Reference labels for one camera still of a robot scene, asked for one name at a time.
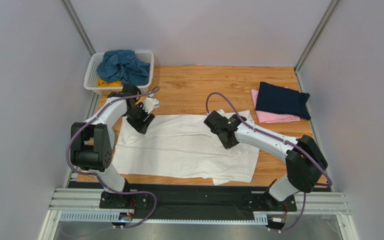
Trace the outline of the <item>white t-shirt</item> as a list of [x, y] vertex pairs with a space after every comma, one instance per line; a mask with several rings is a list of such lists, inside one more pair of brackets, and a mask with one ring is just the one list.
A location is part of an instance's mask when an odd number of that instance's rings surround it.
[[123, 117], [112, 164], [120, 174], [211, 179], [214, 185], [250, 183], [259, 149], [243, 143], [225, 149], [205, 118], [157, 115], [141, 134]]

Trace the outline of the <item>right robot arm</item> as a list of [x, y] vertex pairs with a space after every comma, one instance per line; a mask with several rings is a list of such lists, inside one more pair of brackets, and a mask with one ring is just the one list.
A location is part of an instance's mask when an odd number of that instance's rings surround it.
[[260, 205], [264, 210], [282, 211], [295, 193], [311, 193], [328, 167], [328, 162], [311, 136], [296, 138], [281, 135], [236, 113], [227, 118], [213, 111], [203, 123], [226, 150], [245, 144], [285, 163], [286, 174], [274, 180], [263, 193]]

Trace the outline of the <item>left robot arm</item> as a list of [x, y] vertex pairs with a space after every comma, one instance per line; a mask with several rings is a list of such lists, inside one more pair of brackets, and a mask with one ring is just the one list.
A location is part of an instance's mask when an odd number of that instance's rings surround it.
[[84, 122], [71, 126], [71, 137], [66, 148], [68, 166], [79, 175], [95, 177], [103, 186], [99, 206], [102, 209], [133, 209], [135, 197], [130, 192], [128, 181], [116, 170], [113, 160], [115, 146], [114, 125], [125, 117], [127, 123], [144, 135], [154, 120], [154, 109], [160, 107], [154, 94], [142, 93], [133, 84], [126, 84], [121, 91], [111, 92], [103, 107]]

